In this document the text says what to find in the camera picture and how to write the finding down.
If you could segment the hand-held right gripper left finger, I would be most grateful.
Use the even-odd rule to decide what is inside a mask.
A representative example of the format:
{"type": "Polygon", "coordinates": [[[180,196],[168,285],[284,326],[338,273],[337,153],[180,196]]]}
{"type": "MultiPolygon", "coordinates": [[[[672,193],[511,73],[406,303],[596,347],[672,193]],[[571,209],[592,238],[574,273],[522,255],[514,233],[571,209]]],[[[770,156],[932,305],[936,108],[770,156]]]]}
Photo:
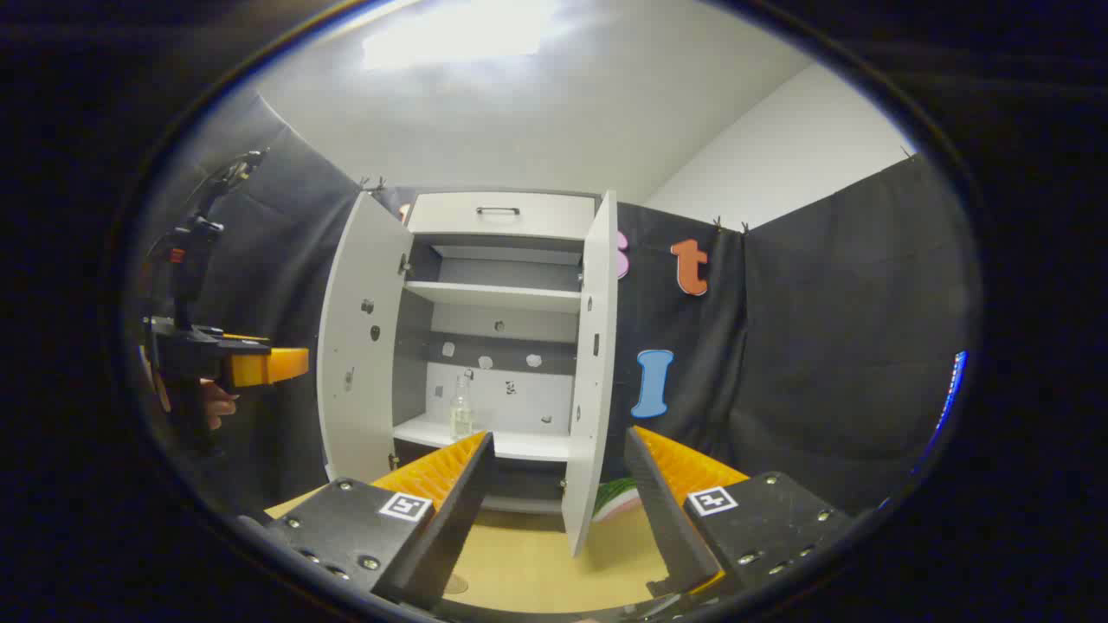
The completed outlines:
{"type": "Polygon", "coordinates": [[[430,611],[483,504],[495,438],[479,431],[370,484],[336,478],[242,537],[308,588],[356,611],[430,611]]]}

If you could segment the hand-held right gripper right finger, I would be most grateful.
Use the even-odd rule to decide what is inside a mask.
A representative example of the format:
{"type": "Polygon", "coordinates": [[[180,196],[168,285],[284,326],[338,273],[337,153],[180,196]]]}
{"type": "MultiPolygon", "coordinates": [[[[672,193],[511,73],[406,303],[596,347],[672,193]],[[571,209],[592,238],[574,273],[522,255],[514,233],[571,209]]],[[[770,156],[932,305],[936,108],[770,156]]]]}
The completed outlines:
{"type": "Polygon", "coordinates": [[[648,585],[654,596],[758,590],[855,524],[780,471],[745,476],[646,428],[627,430],[624,450],[667,571],[648,585]]]}

